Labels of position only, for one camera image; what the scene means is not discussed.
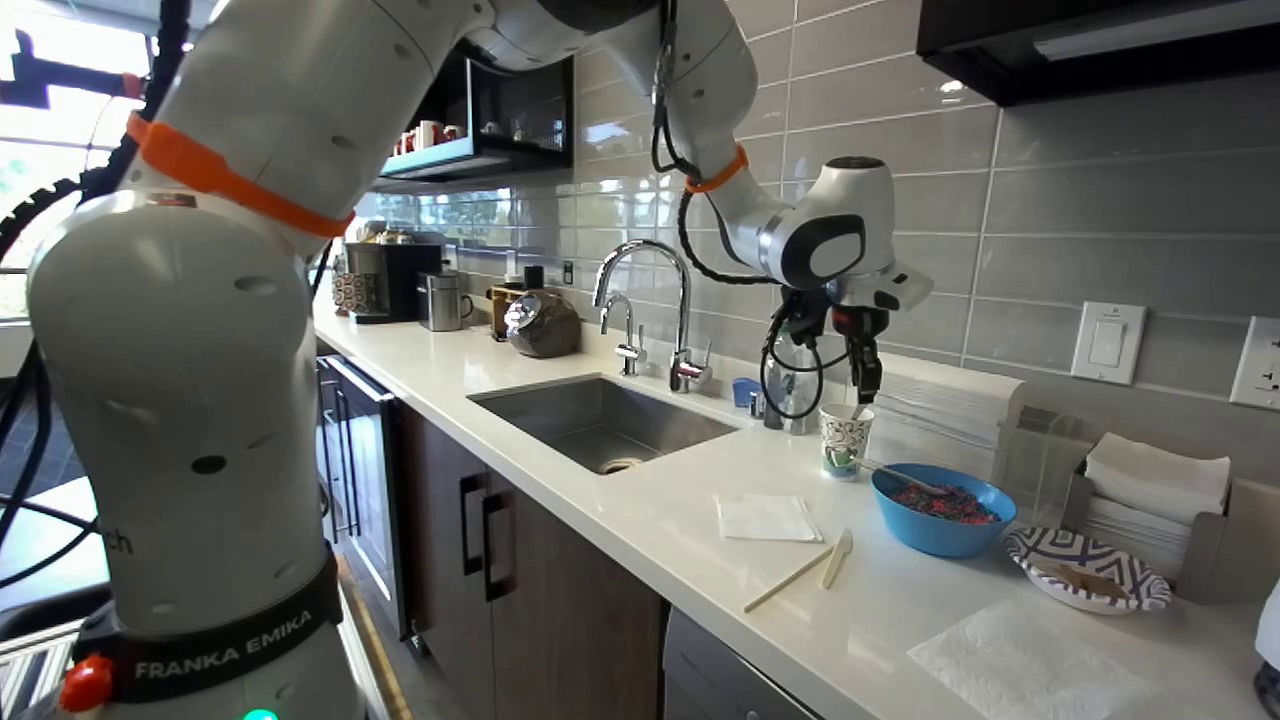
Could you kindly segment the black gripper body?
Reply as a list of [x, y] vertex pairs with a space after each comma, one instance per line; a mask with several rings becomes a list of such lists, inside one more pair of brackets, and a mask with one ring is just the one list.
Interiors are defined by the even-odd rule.
[[847, 349], [859, 349], [888, 329], [883, 307], [842, 307], [822, 292], [798, 289], [783, 289], [779, 318], [792, 342], [818, 342], [823, 331], [837, 331]]

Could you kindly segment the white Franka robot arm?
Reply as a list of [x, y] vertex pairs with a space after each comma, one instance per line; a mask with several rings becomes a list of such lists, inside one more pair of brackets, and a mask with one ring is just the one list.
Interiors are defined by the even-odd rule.
[[747, 278], [845, 334], [928, 294], [892, 177], [837, 154], [779, 198], [735, 140], [757, 63], [725, 0], [223, 0], [135, 159], [31, 257], [31, 339], [92, 479], [114, 600], [31, 720], [360, 720], [315, 473], [315, 289], [446, 59], [533, 70], [605, 42]]

